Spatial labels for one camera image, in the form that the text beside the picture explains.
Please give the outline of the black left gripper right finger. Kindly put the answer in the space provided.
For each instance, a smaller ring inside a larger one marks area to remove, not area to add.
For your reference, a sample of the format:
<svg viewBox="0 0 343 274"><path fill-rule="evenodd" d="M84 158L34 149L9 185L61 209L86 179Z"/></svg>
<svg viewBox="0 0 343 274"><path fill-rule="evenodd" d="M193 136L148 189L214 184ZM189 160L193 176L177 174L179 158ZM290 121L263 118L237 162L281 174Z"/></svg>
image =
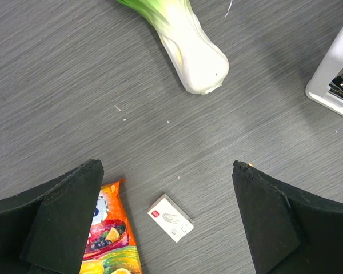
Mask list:
<svg viewBox="0 0 343 274"><path fill-rule="evenodd" d="M232 181L256 273L343 273L343 203L237 160Z"/></svg>

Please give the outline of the staples box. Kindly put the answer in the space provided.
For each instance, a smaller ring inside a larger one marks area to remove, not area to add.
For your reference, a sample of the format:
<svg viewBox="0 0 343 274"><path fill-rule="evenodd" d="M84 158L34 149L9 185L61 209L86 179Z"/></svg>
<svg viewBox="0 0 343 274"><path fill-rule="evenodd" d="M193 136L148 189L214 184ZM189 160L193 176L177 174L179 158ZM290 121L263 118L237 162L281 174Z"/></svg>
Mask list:
<svg viewBox="0 0 343 274"><path fill-rule="evenodd" d="M147 214L177 243L194 228L190 217L167 195L163 194Z"/></svg>

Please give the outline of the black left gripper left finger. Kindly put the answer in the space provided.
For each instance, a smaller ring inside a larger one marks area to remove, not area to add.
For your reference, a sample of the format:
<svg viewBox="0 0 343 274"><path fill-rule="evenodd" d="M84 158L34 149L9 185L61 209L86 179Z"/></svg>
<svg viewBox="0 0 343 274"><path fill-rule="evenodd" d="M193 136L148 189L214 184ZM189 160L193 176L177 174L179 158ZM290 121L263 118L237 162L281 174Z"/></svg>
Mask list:
<svg viewBox="0 0 343 274"><path fill-rule="evenodd" d="M0 200L0 273L79 273L103 175L90 159Z"/></svg>

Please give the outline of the white stapler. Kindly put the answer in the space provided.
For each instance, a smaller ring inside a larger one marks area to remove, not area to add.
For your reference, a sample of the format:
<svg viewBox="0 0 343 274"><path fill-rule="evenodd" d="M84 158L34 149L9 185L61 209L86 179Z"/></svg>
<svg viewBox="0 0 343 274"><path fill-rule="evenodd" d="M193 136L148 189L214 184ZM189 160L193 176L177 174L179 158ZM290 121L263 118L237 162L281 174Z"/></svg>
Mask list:
<svg viewBox="0 0 343 274"><path fill-rule="evenodd" d="M343 116L343 28L305 88L308 98Z"/></svg>

